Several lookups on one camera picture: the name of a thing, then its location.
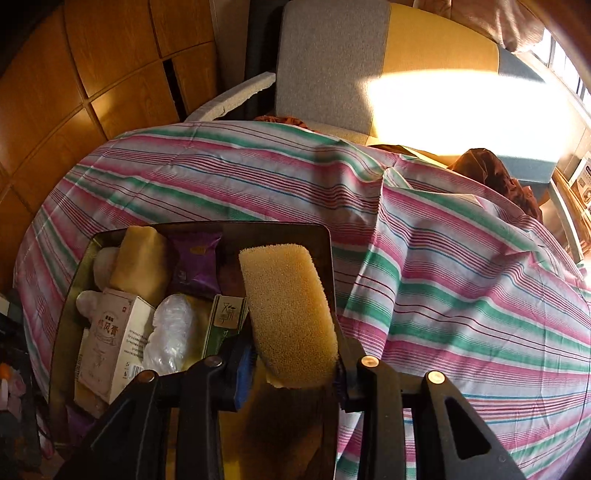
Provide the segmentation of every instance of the metal bolt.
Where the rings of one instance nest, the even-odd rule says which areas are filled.
[[[135,376],[134,380],[140,383],[150,383],[154,378],[156,378],[154,370],[142,370]]]
[[[217,355],[210,355],[204,361],[209,368],[219,367],[223,363],[221,357],[218,357]]]
[[[435,383],[437,385],[445,382],[445,375],[443,375],[441,372],[438,372],[437,370],[429,372],[427,378],[431,383]]]
[[[365,355],[361,359],[361,363],[368,368],[373,368],[379,365],[379,360],[375,358],[373,355]]]

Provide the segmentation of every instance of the chair armrest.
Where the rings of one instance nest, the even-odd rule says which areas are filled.
[[[256,77],[236,85],[227,92],[221,93],[213,100],[204,103],[191,115],[187,117],[186,122],[207,122],[220,118],[226,113],[234,110],[236,107],[242,105],[251,96],[269,88],[275,83],[275,74],[271,72],[264,72]]]

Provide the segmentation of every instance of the orange object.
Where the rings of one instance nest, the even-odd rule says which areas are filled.
[[[4,362],[0,364],[0,380],[5,379],[6,381],[10,380],[12,377],[12,368],[10,365],[5,364]]]

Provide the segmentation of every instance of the chair backrest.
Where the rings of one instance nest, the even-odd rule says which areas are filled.
[[[484,147],[518,179],[548,183],[570,140],[564,99],[549,108],[549,90],[491,40],[419,9],[387,0],[284,8],[279,116],[443,156]]]

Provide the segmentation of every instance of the wall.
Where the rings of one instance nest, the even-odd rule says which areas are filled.
[[[220,75],[228,90],[244,81],[250,0],[209,0],[219,53]]]
[[[0,291],[34,214],[78,161],[216,95],[208,0],[60,5],[0,78]]]
[[[519,53],[517,57],[526,65],[529,65],[544,81],[564,95],[564,101],[569,108],[569,118],[566,130],[570,133],[565,142],[563,153],[558,161],[557,167],[569,178],[581,158],[591,150],[591,117],[585,111],[583,105],[569,88],[545,65],[542,64],[530,52]]]

